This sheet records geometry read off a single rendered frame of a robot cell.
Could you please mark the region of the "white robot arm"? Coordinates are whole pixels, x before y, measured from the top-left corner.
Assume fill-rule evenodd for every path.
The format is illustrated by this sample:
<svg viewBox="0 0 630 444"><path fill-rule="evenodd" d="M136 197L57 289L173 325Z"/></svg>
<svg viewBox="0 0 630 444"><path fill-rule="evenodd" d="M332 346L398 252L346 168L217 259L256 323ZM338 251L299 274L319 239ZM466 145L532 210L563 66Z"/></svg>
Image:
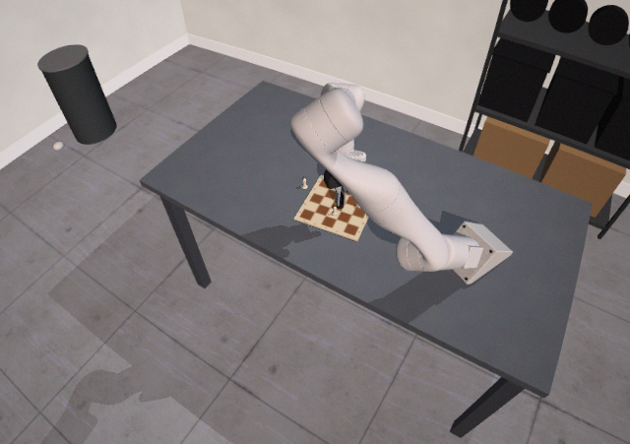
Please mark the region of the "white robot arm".
<svg viewBox="0 0 630 444"><path fill-rule="evenodd" d="M292 132L373 222L401 237L396 254L405 270L477 268L483 247L473 238L441 234L392 172L338 151L361 133L364 100L359 85L328 83L319 97L291 117Z"/></svg>

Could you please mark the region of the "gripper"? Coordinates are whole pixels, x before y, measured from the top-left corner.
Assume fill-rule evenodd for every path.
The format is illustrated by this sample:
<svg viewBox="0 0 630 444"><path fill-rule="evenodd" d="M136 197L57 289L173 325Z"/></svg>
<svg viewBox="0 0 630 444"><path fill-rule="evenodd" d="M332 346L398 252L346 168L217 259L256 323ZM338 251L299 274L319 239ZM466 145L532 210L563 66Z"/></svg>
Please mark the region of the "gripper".
<svg viewBox="0 0 630 444"><path fill-rule="evenodd" d="M341 153L343 153L345 156L351 159L365 162L366 154L364 152L355 151L353 148L354 148L354 140L352 140L352 142L350 142L349 144L342 146L338 150ZM347 191L344 188L344 186L328 170L325 170L324 172L324 182L329 189L335 188L336 190L335 202L337 206L339 206L341 203L341 197L342 197L342 203L344 205L346 203ZM342 192L340 189L341 186L342 186Z"/></svg>

